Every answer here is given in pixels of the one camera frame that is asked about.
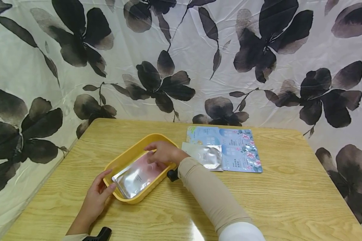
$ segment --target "right hand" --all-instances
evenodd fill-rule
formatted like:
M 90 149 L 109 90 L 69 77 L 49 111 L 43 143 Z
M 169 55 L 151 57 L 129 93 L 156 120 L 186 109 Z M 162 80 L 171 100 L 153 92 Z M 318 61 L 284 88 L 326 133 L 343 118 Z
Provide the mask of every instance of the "right hand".
M 156 150 L 155 152 L 149 152 L 148 163 L 153 162 L 173 162 L 176 165 L 179 165 L 182 160 L 186 157 L 190 157 L 183 150 L 175 147 L 169 142 L 151 142 L 148 146 L 144 148 L 145 151 Z

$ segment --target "face mask packet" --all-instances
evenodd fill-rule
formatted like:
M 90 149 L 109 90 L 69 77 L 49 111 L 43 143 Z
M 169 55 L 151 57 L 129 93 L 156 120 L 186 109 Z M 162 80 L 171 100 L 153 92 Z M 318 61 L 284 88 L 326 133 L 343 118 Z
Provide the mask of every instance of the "face mask packet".
M 167 168 L 161 162 L 148 164 L 147 159 L 148 154 L 145 153 L 112 177 L 125 198 L 129 199 L 138 195 Z
M 223 171 L 221 145 L 195 145 L 183 142 L 181 149 L 210 171 Z

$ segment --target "white curtain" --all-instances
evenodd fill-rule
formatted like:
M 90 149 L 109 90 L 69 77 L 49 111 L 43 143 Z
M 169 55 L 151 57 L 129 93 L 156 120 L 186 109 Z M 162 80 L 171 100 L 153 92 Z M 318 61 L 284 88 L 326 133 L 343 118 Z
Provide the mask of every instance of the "white curtain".
M 362 0 L 0 0 L 0 237 L 98 117 L 298 129 L 362 224 Z

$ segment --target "black handle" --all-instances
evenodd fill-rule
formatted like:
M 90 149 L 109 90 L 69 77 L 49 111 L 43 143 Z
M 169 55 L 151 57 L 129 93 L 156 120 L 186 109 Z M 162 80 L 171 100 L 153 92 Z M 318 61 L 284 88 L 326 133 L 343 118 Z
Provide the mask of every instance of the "black handle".
M 83 241 L 108 241 L 111 236 L 111 229 L 103 227 L 98 236 L 87 236 Z
M 170 179 L 171 182 L 178 180 L 178 168 L 168 171 L 168 173 L 166 173 L 166 176 Z

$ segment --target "white packet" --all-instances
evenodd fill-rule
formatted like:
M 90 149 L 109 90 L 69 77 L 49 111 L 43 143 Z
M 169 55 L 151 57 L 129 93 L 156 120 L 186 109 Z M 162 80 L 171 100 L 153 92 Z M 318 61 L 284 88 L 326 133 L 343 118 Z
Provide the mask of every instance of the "white packet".
M 195 145 L 183 142 L 181 149 L 210 171 L 223 171 L 221 145 Z

